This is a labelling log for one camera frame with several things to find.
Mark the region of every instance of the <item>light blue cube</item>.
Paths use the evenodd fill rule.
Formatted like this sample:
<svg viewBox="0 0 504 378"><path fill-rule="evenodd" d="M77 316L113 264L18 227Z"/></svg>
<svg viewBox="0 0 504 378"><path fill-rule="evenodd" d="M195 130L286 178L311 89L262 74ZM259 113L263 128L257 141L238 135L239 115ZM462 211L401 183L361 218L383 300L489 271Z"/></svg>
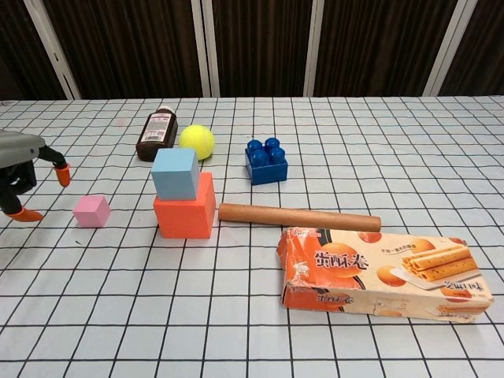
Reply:
<svg viewBox="0 0 504 378"><path fill-rule="evenodd" d="M192 148L161 148L150 170L161 200L196 199L199 167Z"/></svg>

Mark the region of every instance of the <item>curtain fold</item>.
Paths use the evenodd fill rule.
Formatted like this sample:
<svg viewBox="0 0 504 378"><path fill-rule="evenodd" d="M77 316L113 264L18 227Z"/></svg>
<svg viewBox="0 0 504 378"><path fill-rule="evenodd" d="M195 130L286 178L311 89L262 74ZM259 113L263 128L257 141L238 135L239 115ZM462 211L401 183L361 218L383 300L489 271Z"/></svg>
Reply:
<svg viewBox="0 0 504 378"><path fill-rule="evenodd" d="M302 96L311 0L214 0L220 95Z"/></svg>
<svg viewBox="0 0 504 378"><path fill-rule="evenodd" d="M328 0L316 96L422 95L457 0Z"/></svg>
<svg viewBox="0 0 504 378"><path fill-rule="evenodd" d="M479 0L440 95L504 95L504 2Z"/></svg>
<svg viewBox="0 0 504 378"><path fill-rule="evenodd" d="M66 98L22 0L0 0L0 80L3 100Z"/></svg>
<svg viewBox="0 0 504 378"><path fill-rule="evenodd" d="M83 98L202 95L188 0L44 0Z"/></svg>

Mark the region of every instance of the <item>tennis ball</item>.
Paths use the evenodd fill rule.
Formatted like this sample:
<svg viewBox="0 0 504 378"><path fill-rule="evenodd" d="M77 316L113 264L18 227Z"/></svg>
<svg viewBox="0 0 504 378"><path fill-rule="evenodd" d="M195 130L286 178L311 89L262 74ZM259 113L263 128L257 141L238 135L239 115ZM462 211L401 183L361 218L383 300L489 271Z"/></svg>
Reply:
<svg viewBox="0 0 504 378"><path fill-rule="evenodd" d="M206 159L213 152L215 139L209 128L200 124L187 126L180 134L179 145L196 151L198 160Z"/></svg>

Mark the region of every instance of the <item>rolling pin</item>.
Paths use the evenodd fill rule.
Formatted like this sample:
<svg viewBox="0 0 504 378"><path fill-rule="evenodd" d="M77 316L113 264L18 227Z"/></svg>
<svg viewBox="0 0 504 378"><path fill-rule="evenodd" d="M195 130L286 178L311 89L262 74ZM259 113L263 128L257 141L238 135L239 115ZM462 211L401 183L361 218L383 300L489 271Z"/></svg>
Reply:
<svg viewBox="0 0 504 378"><path fill-rule="evenodd" d="M221 203L219 219L223 221L278 224L282 226L331 228L335 230L379 232L381 218L357 214L330 213L279 207Z"/></svg>

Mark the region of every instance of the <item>stacked blocks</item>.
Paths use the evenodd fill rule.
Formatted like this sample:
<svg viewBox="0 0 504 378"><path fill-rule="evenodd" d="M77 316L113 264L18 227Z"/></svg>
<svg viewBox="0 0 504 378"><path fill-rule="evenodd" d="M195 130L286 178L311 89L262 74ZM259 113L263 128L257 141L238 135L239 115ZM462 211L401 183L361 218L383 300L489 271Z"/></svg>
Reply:
<svg viewBox="0 0 504 378"><path fill-rule="evenodd" d="M192 149L160 149L151 171L154 212L163 238L208 239L215 214L210 172L199 172Z"/></svg>
<svg viewBox="0 0 504 378"><path fill-rule="evenodd" d="M277 138L266 139L264 146L256 139L249 141L245 149L245 161L252 185L287 179L285 151L280 148Z"/></svg>
<svg viewBox="0 0 504 378"><path fill-rule="evenodd" d="M110 208L102 195L84 195L73 210L80 227L100 228L109 219Z"/></svg>

